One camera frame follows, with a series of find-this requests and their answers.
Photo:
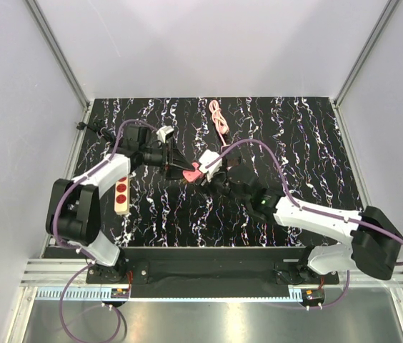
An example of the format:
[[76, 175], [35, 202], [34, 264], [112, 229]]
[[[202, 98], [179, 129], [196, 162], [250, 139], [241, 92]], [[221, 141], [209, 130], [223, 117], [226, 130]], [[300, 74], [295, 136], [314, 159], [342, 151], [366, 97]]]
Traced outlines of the pink adapter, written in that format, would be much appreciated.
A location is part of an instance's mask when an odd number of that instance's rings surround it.
[[195, 183], [204, 176], [204, 174], [199, 170], [199, 162], [194, 161], [191, 165], [194, 167], [194, 171], [184, 170], [182, 173], [183, 180], [186, 183]]

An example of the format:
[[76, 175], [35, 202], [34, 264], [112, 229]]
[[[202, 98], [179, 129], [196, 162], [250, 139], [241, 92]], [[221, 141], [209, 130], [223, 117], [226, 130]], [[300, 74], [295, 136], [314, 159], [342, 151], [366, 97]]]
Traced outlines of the beige red power strip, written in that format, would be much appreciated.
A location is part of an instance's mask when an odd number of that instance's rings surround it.
[[114, 188], [114, 211], [118, 215], [127, 215], [130, 212], [129, 177], [119, 179]]

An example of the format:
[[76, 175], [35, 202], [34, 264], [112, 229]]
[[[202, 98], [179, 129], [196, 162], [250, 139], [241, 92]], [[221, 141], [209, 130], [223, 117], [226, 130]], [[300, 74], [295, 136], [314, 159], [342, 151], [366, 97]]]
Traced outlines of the pink charger plug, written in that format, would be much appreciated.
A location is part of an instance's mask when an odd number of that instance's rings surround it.
[[230, 151], [222, 158], [222, 166], [226, 170], [230, 170], [242, 163], [242, 154], [240, 151]]

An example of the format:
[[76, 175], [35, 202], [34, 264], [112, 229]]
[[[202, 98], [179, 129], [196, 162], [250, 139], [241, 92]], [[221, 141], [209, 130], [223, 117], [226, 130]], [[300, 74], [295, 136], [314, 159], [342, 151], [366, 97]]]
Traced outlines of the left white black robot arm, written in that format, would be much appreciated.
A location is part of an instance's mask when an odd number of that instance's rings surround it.
[[73, 179], [56, 180], [51, 191], [47, 233], [60, 247], [102, 265], [102, 274], [113, 283], [126, 277], [127, 265], [119, 261], [120, 248], [101, 231], [101, 198], [141, 166], [159, 168], [168, 180], [194, 171], [176, 146], [173, 127], [156, 129], [130, 119], [119, 127], [112, 149], [97, 165]]

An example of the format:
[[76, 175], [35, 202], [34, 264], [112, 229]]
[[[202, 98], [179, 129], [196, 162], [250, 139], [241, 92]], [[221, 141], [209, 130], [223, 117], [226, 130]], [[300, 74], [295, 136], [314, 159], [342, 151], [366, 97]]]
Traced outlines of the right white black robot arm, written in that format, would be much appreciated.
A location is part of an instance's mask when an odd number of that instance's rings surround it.
[[303, 282], [310, 284], [330, 272], [351, 269], [375, 279], [391, 279], [403, 236], [381, 209], [368, 206], [359, 212], [293, 200], [281, 190], [263, 187], [243, 164], [203, 166], [201, 172], [211, 190], [240, 201], [254, 220], [335, 240], [330, 246], [307, 248], [297, 265]]

